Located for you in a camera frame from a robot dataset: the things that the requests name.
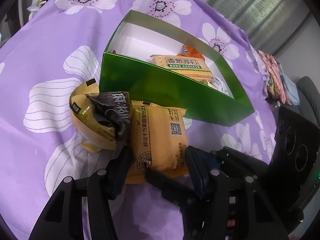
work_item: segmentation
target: screw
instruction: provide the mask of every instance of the screw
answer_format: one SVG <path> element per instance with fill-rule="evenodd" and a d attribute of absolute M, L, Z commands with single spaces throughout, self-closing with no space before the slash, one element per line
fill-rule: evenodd
<path fill-rule="evenodd" d="M 246 176 L 245 177 L 246 182 L 252 183 L 254 181 L 254 179 L 250 176 Z"/>
<path fill-rule="evenodd" d="M 216 169 L 213 169 L 210 171 L 210 173 L 213 175 L 213 176 L 218 176 L 220 174 L 220 171 L 216 170 Z"/>
<path fill-rule="evenodd" d="M 104 175 L 106 173 L 107 173 L 107 171 L 105 169 L 98 170 L 98 172 L 97 172 L 97 174 L 100 175 L 100 176 L 102 176 L 102 175 Z"/>
<path fill-rule="evenodd" d="M 72 177 L 70 177 L 70 176 L 65 177 L 65 178 L 63 179 L 63 182 L 64 182 L 64 183 L 69 183 L 70 181 L 72 181 Z"/>

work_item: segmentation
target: purple fabric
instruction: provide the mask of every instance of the purple fabric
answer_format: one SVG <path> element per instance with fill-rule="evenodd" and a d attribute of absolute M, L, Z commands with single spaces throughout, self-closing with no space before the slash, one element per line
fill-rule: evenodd
<path fill-rule="evenodd" d="M 256 110 L 232 127 L 186 120 L 189 144 L 205 151 L 228 145 L 269 163 L 276 125 L 264 100 L 265 67 L 247 35 L 203 0 L 172 1 L 176 6 L 158 16 L 222 49 Z M 19 240 L 28 239 L 63 176 L 86 177 L 108 162 L 107 154 L 91 157 L 77 143 L 81 136 L 69 120 L 68 97 L 86 77 L 99 78 L 114 29 L 131 8 L 151 14 L 148 3 L 49 0 L 0 50 L 0 213 Z M 179 209 L 145 184 L 127 187 L 114 222 L 119 239 L 183 235 Z"/>

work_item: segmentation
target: yellow snack package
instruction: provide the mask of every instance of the yellow snack package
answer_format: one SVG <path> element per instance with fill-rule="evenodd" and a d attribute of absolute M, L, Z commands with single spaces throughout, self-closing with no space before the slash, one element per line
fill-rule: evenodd
<path fill-rule="evenodd" d="M 202 58 L 153 55 L 155 65 L 170 69 L 197 81 L 211 80 L 213 75 Z"/>
<path fill-rule="evenodd" d="M 78 86 L 70 96 L 71 121 L 86 138 L 82 146 L 91 153 L 116 149 L 127 141 L 132 109 L 128 92 L 100 93 L 94 78 Z"/>
<path fill-rule="evenodd" d="M 174 178 L 188 174 L 184 152 L 188 146 L 182 116 L 186 110 L 132 101 L 132 150 L 135 161 L 125 182 L 144 183 L 144 171 L 153 168 Z"/>

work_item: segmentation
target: green box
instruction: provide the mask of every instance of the green box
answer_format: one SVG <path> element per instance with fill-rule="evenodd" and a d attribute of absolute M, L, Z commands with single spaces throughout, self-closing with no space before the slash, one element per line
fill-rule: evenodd
<path fill-rule="evenodd" d="M 225 81 L 231 97 L 145 62 L 151 55 L 177 55 L 183 44 L 204 55 L 213 75 Z M 121 21 L 105 49 L 99 89 L 128 91 L 131 100 L 185 108 L 185 117 L 226 126 L 254 112 L 238 78 L 217 51 L 169 23 L 133 10 Z"/>

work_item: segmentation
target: gray wall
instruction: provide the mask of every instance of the gray wall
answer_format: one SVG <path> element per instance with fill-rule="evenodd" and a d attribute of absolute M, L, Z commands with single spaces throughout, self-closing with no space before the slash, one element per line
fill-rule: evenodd
<path fill-rule="evenodd" d="M 309 76 L 320 91 L 320 27 L 313 17 L 278 59 L 290 79 Z"/>

